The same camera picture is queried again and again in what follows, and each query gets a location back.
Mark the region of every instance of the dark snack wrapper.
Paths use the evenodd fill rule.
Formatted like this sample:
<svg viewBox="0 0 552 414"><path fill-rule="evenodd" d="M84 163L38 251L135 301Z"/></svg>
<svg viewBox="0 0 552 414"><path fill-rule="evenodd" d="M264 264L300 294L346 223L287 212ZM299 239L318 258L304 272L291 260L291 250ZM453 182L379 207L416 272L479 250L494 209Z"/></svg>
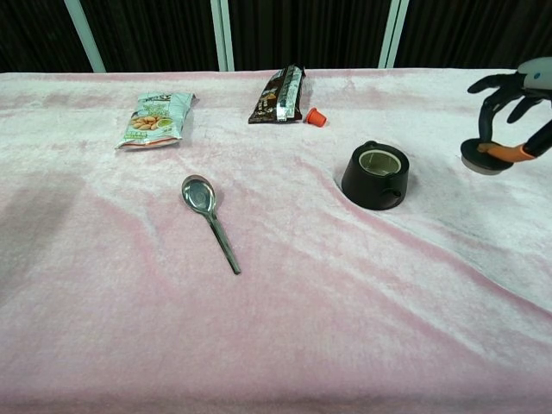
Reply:
<svg viewBox="0 0 552 414"><path fill-rule="evenodd" d="M299 110L304 70L289 65L268 81L255 105L249 123L293 122L303 118Z"/></svg>

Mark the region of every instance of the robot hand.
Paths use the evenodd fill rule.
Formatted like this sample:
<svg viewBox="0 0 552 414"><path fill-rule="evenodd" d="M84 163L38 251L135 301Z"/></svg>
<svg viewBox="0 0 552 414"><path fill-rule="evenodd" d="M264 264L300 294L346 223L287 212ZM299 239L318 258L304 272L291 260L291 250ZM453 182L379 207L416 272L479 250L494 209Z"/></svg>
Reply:
<svg viewBox="0 0 552 414"><path fill-rule="evenodd" d="M503 147L492 142L492 120L509 102L524 97L508 116L508 123L521 118L542 100L552 100L552 57L529 60L513 74L487 76L468 88L478 93L499 88L483 101L480 111L480 143L477 150L506 162L533 160L552 147L552 121L544 125L527 142L516 147Z"/></svg>

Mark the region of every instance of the spoon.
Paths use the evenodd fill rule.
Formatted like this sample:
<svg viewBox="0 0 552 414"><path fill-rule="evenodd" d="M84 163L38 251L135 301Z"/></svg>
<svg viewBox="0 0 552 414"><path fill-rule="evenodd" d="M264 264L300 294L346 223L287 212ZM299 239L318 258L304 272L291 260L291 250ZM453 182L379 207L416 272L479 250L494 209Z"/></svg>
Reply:
<svg viewBox="0 0 552 414"><path fill-rule="evenodd" d="M240 265L235 259L223 226L216 218L216 195L210 182L200 175L186 177L182 183L182 197L192 210L201 214L209 222L218 244L221 245L228 263L232 266L234 274L240 274L242 272Z"/></svg>

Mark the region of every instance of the table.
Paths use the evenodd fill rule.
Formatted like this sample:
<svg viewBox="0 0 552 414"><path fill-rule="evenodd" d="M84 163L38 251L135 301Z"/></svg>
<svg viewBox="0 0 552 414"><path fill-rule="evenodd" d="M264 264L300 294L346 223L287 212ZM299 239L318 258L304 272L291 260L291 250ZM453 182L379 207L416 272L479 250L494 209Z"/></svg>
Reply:
<svg viewBox="0 0 552 414"><path fill-rule="evenodd" d="M552 160L461 163L496 72L307 70L321 129L248 125L272 71L1 74L0 412L550 412ZM144 91L197 95L184 139L117 152ZM510 108L505 144L550 118ZM410 159L393 210L340 191L369 140Z"/></svg>

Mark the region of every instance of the nut snack bag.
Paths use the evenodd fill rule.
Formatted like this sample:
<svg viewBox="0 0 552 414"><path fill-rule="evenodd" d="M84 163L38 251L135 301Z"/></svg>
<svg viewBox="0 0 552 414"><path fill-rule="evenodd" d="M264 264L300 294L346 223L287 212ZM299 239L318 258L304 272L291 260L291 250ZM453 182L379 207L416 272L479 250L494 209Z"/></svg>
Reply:
<svg viewBox="0 0 552 414"><path fill-rule="evenodd" d="M163 147L180 141L193 98L191 93L141 94L124 137L116 148Z"/></svg>
<svg viewBox="0 0 552 414"><path fill-rule="evenodd" d="M249 123L292 122L303 116L299 110L304 71L289 65L277 71L260 94Z"/></svg>

